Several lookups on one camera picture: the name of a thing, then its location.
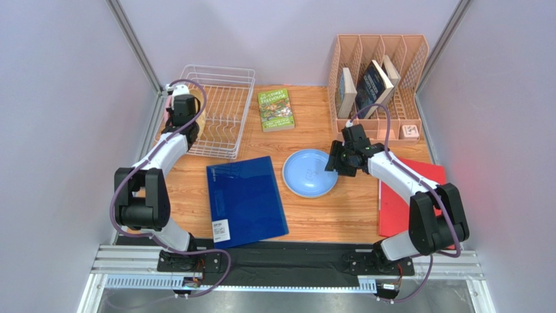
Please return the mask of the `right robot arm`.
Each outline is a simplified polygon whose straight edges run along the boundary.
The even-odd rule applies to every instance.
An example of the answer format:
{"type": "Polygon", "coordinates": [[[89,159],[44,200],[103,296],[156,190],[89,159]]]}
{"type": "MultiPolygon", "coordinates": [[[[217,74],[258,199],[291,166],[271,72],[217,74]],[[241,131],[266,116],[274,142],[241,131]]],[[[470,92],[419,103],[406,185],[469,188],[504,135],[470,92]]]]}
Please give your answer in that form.
{"type": "Polygon", "coordinates": [[[435,253],[460,257],[469,227],[457,187],[419,175],[395,157],[386,143],[372,144],[361,125],[347,123],[341,132],[343,141],[333,141],[325,170],[347,177],[362,171],[388,185],[409,206],[408,229],[373,245],[377,263],[435,253]]]}

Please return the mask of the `pink plate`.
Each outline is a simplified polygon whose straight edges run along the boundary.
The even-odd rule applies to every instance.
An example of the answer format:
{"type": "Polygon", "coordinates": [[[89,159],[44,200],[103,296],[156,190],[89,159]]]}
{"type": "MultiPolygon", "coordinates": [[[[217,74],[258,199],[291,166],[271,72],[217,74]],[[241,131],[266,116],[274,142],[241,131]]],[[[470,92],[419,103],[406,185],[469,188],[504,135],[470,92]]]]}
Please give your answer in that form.
{"type": "Polygon", "coordinates": [[[172,96],[168,96],[164,105],[162,122],[164,125],[170,120],[170,109],[172,108],[172,96]]]}

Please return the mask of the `blue plate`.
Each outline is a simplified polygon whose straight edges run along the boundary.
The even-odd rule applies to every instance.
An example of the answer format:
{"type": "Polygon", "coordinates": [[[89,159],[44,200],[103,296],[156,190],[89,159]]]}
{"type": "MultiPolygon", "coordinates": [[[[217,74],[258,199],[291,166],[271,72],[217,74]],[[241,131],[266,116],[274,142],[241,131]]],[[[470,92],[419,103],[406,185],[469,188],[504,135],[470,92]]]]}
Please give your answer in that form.
{"type": "Polygon", "coordinates": [[[292,153],[283,164],[286,187],[303,198],[319,198],[330,192],[338,174],[326,171],[329,155],[318,149],[302,149],[292,153]]]}

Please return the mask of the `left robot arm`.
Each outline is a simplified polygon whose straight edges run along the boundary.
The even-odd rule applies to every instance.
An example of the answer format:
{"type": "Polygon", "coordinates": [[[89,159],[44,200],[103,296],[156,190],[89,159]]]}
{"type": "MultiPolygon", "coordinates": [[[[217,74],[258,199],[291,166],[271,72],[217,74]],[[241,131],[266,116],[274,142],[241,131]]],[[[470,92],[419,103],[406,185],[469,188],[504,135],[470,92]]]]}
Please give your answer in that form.
{"type": "Polygon", "coordinates": [[[196,251],[193,235],[170,216],[166,176],[195,143],[200,132],[197,120],[205,103],[202,95],[174,93],[166,109],[169,117],[165,128],[152,150],[132,167],[116,170],[110,218],[120,234],[149,237],[178,254],[196,251]]]}

